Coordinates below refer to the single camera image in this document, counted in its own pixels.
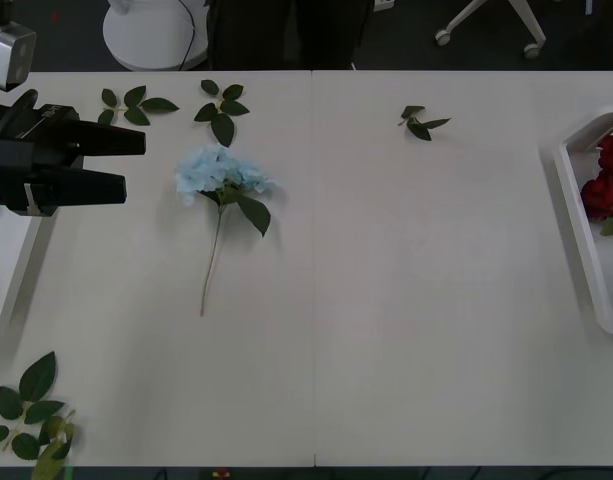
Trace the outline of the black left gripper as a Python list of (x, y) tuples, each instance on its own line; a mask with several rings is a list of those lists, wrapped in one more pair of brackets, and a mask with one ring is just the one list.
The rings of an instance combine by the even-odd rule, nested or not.
[(124, 204), (121, 175), (83, 170), (84, 156), (146, 153), (144, 132), (80, 121), (64, 105), (38, 108), (29, 90), (0, 104), (0, 206), (21, 216), (51, 216), (59, 207)]

